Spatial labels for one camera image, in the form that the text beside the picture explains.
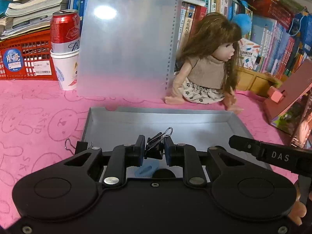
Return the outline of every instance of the red can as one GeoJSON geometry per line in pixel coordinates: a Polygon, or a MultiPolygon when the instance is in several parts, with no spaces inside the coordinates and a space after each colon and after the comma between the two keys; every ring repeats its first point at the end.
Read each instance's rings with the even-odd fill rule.
{"type": "Polygon", "coordinates": [[[52,52],[68,53],[79,49],[80,17],[77,10],[53,13],[50,29],[52,52]]]}

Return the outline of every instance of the beige doll top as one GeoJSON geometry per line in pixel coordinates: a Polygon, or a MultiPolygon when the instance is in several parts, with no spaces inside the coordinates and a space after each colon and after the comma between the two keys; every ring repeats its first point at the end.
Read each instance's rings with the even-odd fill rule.
{"type": "Polygon", "coordinates": [[[207,56],[199,59],[198,57],[188,58],[192,70],[188,74],[188,79],[202,87],[221,89],[224,78],[224,62],[216,58],[207,56]]]}

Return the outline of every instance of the floral skirt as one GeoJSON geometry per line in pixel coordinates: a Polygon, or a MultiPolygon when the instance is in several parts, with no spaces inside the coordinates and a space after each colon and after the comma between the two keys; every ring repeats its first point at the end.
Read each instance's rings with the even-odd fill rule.
{"type": "Polygon", "coordinates": [[[224,99],[221,89],[210,89],[192,83],[188,78],[182,84],[180,91],[183,97],[190,102],[200,104],[213,104],[224,99]]]}

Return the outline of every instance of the red plastic crate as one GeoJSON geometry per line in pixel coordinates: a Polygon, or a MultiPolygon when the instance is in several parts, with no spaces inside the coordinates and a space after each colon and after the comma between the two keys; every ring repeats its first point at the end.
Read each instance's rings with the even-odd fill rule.
{"type": "Polygon", "coordinates": [[[278,0],[247,0],[255,9],[251,10],[260,16],[277,20],[284,28],[289,29],[294,15],[278,0]]]}
{"type": "Polygon", "coordinates": [[[1,79],[22,79],[22,80],[54,80],[57,76],[53,60],[50,56],[51,41],[50,30],[44,30],[15,37],[0,42],[0,80],[1,79]],[[21,51],[23,66],[18,72],[12,72],[4,66],[5,50],[16,48],[21,51]],[[32,62],[50,61],[52,75],[36,75],[32,62]]]}

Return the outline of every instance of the translucent plastic sheet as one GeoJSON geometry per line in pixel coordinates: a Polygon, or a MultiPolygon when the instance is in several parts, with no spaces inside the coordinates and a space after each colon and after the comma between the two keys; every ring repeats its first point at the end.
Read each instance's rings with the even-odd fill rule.
{"type": "Polygon", "coordinates": [[[181,0],[88,0],[79,96],[164,97],[177,49],[181,0]]]}

